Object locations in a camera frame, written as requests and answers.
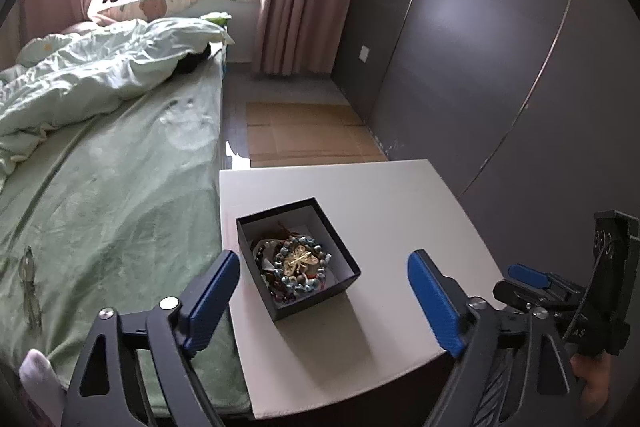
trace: metal bolt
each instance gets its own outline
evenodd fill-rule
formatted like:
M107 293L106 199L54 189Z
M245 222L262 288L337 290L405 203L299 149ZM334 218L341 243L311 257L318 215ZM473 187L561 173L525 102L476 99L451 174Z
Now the metal bolt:
M116 312L113 308L103 308L98 312L98 317L102 320L110 319L113 317L113 314Z
M549 316L549 312L540 307L533 308L531 312L539 319L546 319Z
M486 308L486 301L482 297L471 297L469 299L469 306L475 310L484 310Z
M177 297L165 297L160 301L160 307L163 310L173 310L179 303Z

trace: cardboard sheet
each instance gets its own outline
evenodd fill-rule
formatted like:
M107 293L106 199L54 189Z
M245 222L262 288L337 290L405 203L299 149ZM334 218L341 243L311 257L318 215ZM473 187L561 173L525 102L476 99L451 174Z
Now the cardboard sheet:
M252 168L386 161L349 105L248 103Z

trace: electrical outlet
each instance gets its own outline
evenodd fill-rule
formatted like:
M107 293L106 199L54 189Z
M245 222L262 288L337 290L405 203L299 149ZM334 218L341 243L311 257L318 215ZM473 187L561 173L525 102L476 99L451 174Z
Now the electrical outlet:
M367 57L369 57L369 48L363 46L360 50L360 60L363 62L367 62Z

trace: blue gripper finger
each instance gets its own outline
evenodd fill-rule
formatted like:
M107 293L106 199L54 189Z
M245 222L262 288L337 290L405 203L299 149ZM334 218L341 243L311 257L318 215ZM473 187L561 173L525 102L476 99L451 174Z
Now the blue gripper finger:
M551 286L551 281L546 274L524 266L524 264L512 264L508 270L509 277L516 281L524 282L533 288L545 290Z
M466 346L460 333L466 294L455 280L442 275L424 250L409 256L407 276L438 344L452 356L460 356Z
M239 277L238 256L225 250L206 274L194 279L180 295L182 308L178 327L184 335L182 347L191 356L209 346Z

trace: open gift box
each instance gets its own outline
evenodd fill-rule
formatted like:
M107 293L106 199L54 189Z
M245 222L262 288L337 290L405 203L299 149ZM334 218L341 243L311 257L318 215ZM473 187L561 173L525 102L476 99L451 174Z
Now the open gift box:
M313 264L309 263L304 269L308 268L309 280L312 280L315 278L318 267L322 267L321 272L324 277L321 284L316 283L316 287L308 292L295 292L294 298L283 301L280 296L290 295L290 293L274 291L273 286L270 286L263 278L264 270L259 267L263 266L262 261L257 260L256 256L258 251L264 252L264 256L268 260L266 266L274 264L279 249L274 249L266 242L288 241L289 232L297 234L297 237L313 238L314 245L320 245L322 252L330 254L330 261L326 263L326 266L321 266L324 263L318 263L318 259L309 256ZM338 295L360 276L358 264L332 227L329 219L324 215L316 198L284 204L251 216L239 217L238 241L249 272L251 272L262 297L262 302L274 321ZM315 256L315 252L313 249L311 250L309 253Z

